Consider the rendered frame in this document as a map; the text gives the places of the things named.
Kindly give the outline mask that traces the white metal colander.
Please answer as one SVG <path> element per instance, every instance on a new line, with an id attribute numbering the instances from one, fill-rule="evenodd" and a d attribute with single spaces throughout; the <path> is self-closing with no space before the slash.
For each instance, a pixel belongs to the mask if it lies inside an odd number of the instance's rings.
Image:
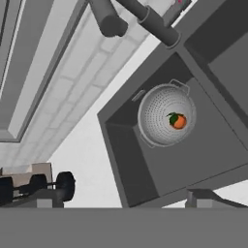
<path id="1" fill-rule="evenodd" d="M 182 113 L 187 124 L 175 130 L 167 115 Z M 185 140 L 193 131 L 197 121 L 197 110 L 190 97 L 190 87 L 179 80 L 159 84 L 142 98 L 138 110 L 138 127 L 141 139 L 151 148 L 169 147 Z"/>

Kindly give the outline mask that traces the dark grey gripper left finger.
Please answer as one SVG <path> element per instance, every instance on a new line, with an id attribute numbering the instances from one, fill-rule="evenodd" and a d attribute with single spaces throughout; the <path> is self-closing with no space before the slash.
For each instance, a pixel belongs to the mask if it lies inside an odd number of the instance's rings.
<path id="1" fill-rule="evenodd" d="M 64 203 L 60 199 L 60 194 L 56 190 L 42 189 L 35 194 L 3 204 L 3 207 L 24 207 L 24 208 L 63 208 Z"/>

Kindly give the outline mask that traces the dark grey sink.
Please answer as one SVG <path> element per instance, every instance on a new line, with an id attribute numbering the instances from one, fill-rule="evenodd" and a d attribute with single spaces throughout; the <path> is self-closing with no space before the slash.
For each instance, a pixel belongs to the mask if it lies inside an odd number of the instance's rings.
<path id="1" fill-rule="evenodd" d="M 158 45 L 98 114 L 125 207 L 248 179 L 248 0 L 198 0 L 176 28 L 180 43 Z M 173 79 L 188 89 L 197 123 L 182 142 L 151 148 L 138 128 L 140 102 Z"/>

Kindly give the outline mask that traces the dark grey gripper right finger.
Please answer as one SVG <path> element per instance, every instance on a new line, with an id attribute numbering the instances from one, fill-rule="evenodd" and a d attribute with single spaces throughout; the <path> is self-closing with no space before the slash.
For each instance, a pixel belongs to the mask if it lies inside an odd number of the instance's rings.
<path id="1" fill-rule="evenodd" d="M 187 192 L 185 206 L 193 208 L 248 208 L 248 205 L 223 199 L 209 189 L 190 189 Z"/>

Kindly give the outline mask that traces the beige box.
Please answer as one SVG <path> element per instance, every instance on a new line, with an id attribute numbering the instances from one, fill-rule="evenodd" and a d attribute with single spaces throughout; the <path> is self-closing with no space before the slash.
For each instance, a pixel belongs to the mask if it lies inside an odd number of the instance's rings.
<path id="1" fill-rule="evenodd" d="M 44 174 L 48 182 L 53 181 L 51 163 L 38 163 L 0 169 L 0 178 L 10 176 L 15 187 L 28 184 L 33 174 Z"/>

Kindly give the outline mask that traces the dark grey tap spout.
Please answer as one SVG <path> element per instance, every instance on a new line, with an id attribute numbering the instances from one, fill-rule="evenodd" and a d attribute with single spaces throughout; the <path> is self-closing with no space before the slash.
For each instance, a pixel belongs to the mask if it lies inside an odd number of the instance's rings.
<path id="1" fill-rule="evenodd" d="M 180 33 L 173 27 L 166 26 L 163 18 L 150 6 L 143 6 L 138 0 L 116 1 L 137 18 L 140 26 L 156 37 L 167 48 L 175 47 L 180 41 Z"/>

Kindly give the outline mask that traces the grey wall cupboard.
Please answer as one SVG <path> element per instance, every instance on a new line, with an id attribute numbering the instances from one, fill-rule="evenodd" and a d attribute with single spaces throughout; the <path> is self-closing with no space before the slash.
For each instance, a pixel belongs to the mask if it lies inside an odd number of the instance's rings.
<path id="1" fill-rule="evenodd" d="M 0 142 L 22 140 L 88 0 L 0 0 Z"/>

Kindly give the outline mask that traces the orange with green leaf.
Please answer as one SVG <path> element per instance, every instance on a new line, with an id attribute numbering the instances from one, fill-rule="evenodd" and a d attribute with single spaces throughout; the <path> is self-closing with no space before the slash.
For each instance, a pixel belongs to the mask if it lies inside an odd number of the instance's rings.
<path id="1" fill-rule="evenodd" d="M 187 124 L 187 118 L 182 113 L 171 112 L 167 115 L 167 118 L 175 130 L 182 130 Z"/>

